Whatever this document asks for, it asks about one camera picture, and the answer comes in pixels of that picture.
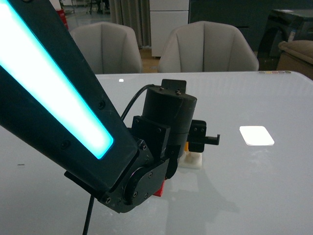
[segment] glowing light strip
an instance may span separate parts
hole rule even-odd
[[[113,138],[7,0],[0,0],[0,65],[97,159]]]

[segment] black cable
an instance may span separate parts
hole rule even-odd
[[[127,105],[125,111],[123,112],[121,119],[124,120],[128,111],[131,109],[132,105],[134,104],[134,102],[138,99],[138,97],[141,95],[141,93],[143,93],[146,89],[148,89],[149,87],[155,87],[155,85],[153,84],[149,84],[144,86],[143,88],[141,88],[135,95],[134,97],[131,99],[131,101],[129,102],[129,104]]]
[[[155,87],[155,85],[153,84],[149,84],[144,86],[143,88],[141,88],[135,95],[134,97],[131,99],[131,101],[129,102],[129,104],[127,105],[125,111],[123,112],[121,119],[124,120],[127,113],[129,112],[129,110],[131,109],[132,105],[134,104],[134,102],[138,99],[138,97],[149,87]],[[86,215],[86,220],[85,220],[85,225],[84,225],[84,230],[83,230],[83,235],[87,235],[88,233],[88,228],[89,228],[89,223],[90,223],[90,218],[91,218],[91,213],[92,213],[92,207],[93,207],[93,203],[94,203],[94,196],[90,195],[90,200],[89,200],[89,205],[88,205],[88,210],[87,210],[87,215]]]
[[[86,220],[85,220],[85,225],[84,225],[84,230],[83,230],[83,235],[87,235],[87,233],[88,233],[93,203],[94,203],[94,196],[90,195],[90,200],[89,200],[89,205],[88,205],[88,210],[87,210],[87,215],[86,215]]]

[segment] bolt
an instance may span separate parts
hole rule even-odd
[[[144,143],[140,144],[140,148],[144,151],[147,149],[147,145],[145,145]]]
[[[65,150],[65,149],[67,149],[68,147],[70,146],[70,141],[63,141],[62,143],[61,143],[61,149],[62,150]]]
[[[99,103],[98,103],[98,109],[104,109],[104,107],[106,106],[106,103],[103,101],[103,100],[101,100]]]
[[[111,202],[111,198],[108,197],[107,200],[106,200],[106,204],[109,204]]]

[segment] gray chair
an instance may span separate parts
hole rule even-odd
[[[142,72],[142,61],[132,28],[100,22],[80,26],[70,34],[95,74]]]
[[[174,29],[159,72],[257,71],[259,62],[236,27],[195,22]]]

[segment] white object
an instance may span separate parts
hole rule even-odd
[[[152,56],[162,55],[174,28],[188,24],[189,0],[150,0]]]
[[[202,153],[184,151],[179,159],[179,167],[190,169],[202,168]]]
[[[241,126],[239,128],[247,145],[273,145],[274,140],[263,126]]]

